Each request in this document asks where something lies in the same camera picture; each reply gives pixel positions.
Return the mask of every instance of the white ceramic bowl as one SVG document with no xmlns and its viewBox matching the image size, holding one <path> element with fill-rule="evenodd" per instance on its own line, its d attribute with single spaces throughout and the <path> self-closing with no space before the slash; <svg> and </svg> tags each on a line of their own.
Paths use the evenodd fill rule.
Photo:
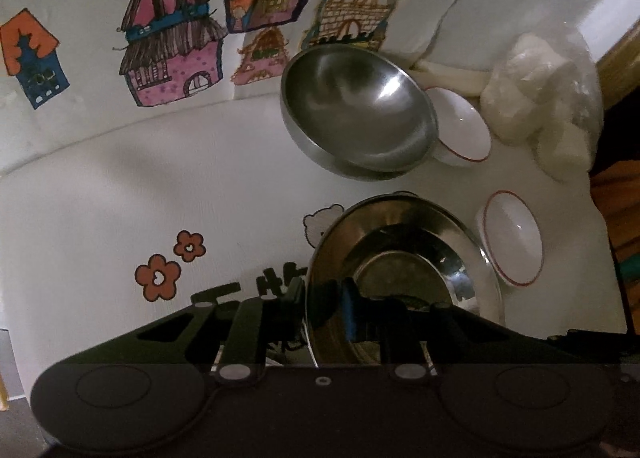
<svg viewBox="0 0 640 458">
<path fill-rule="evenodd" d="M 433 157 L 466 167 L 485 161 L 491 152 L 491 133 L 478 110 L 451 90 L 429 88 L 425 92 L 438 116 L 440 140 Z"/>
<path fill-rule="evenodd" d="M 540 228 L 518 195 L 492 194 L 476 223 L 491 263 L 508 285 L 527 287 L 538 279 L 544 261 Z"/>
</svg>

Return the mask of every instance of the white table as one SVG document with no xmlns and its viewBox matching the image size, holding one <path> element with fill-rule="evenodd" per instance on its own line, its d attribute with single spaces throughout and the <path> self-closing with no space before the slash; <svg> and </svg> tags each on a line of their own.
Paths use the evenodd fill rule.
<svg viewBox="0 0 640 458">
<path fill-rule="evenodd" d="M 190 295 L 239 281 L 230 299 L 257 295 L 255 278 L 308 262 L 303 217 L 399 190 L 440 204 L 474 229 L 497 189 L 536 215 L 545 244 L 538 281 L 502 287 L 506 325 L 536 337 L 570 328 L 623 332 L 606 226 L 584 178 L 548 178 L 527 148 L 495 142 L 473 169 L 429 161 L 383 182 L 334 175 L 290 139 L 278 97 L 175 112 L 48 155 L 0 180 L 0 287 L 25 392 L 49 365 L 187 306 Z M 173 254 L 181 230 L 206 254 Z M 153 254 L 180 263 L 177 295 L 154 303 L 134 281 Z"/>
</svg>

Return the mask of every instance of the white cloth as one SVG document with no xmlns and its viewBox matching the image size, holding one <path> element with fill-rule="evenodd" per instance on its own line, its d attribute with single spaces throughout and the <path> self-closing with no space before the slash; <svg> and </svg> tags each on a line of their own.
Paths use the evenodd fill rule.
<svg viewBox="0 0 640 458">
<path fill-rule="evenodd" d="M 282 278 L 285 262 L 306 266 L 318 210 L 406 190 L 475 230 L 496 189 L 527 202 L 545 250 L 535 284 L 503 286 L 506 325 L 536 337 L 624 331 L 587 176 L 557 183 L 527 148 L 495 141 L 473 169 L 431 160 L 394 180 L 350 180 L 300 152 L 269 95 L 156 117 L 52 153 L 0 180 L 0 287 L 25 392 L 49 365 L 185 307 L 194 292 L 239 281 L 228 299 L 248 298 L 263 269 Z M 202 234 L 207 249 L 191 263 L 173 254 L 183 229 Z M 150 303 L 134 273 L 156 253 L 182 274 L 174 299 Z"/>
<path fill-rule="evenodd" d="M 398 0 L 389 18 L 381 52 L 411 61 L 427 47 L 455 0 Z M 289 57 L 297 53 L 314 21 L 320 0 L 309 0 L 294 23 L 281 26 Z M 0 174 L 41 155 L 148 117 L 276 92 L 280 78 L 235 86 L 238 49 L 258 32 L 229 34 L 223 40 L 223 79 L 203 92 L 152 108 L 136 106 L 118 74 L 127 42 L 118 30 L 129 0 L 0 0 L 0 25 L 21 10 L 31 14 L 59 41 L 56 49 L 69 88 L 33 109 L 16 77 L 0 77 Z M 212 17 L 225 24 L 223 0 L 211 0 Z"/>
</svg>

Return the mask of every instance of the metal bowl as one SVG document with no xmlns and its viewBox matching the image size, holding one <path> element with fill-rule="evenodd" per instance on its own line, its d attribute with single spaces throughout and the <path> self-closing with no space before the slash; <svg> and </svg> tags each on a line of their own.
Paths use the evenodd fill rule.
<svg viewBox="0 0 640 458">
<path fill-rule="evenodd" d="M 431 101 L 382 56 L 348 45 L 300 52 L 281 82 L 282 115 L 296 144 L 337 173 L 402 173 L 438 140 Z"/>
<path fill-rule="evenodd" d="M 316 364 L 379 362 L 377 343 L 346 340 L 331 299 L 331 281 L 348 277 L 364 297 L 398 297 L 415 310 L 444 301 L 504 322 L 494 269 L 474 236 L 419 197 L 369 198 L 322 237 L 306 275 L 306 329 Z"/>
</svg>

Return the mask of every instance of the bear sticker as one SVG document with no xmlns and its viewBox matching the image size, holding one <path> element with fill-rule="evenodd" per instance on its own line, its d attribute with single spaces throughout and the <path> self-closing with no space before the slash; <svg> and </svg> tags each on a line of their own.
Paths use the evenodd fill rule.
<svg viewBox="0 0 640 458">
<path fill-rule="evenodd" d="M 303 219 L 305 225 L 305 238 L 314 249 L 318 247 L 320 240 L 328 228 L 344 213 L 344 207 L 334 203 L 331 207 L 320 209 L 313 214 L 308 214 Z"/>
</svg>

